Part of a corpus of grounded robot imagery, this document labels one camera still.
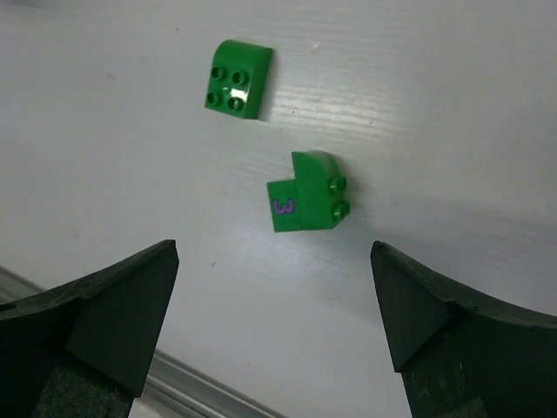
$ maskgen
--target green block with number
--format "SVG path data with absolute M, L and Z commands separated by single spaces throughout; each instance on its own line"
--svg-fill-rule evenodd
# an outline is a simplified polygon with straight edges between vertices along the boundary
M 257 119 L 272 49 L 226 40 L 215 52 L 205 107 L 244 119 Z
M 327 152 L 293 152 L 294 180 L 267 183 L 275 232 L 333 229 L 348 213 L 346 177 Z

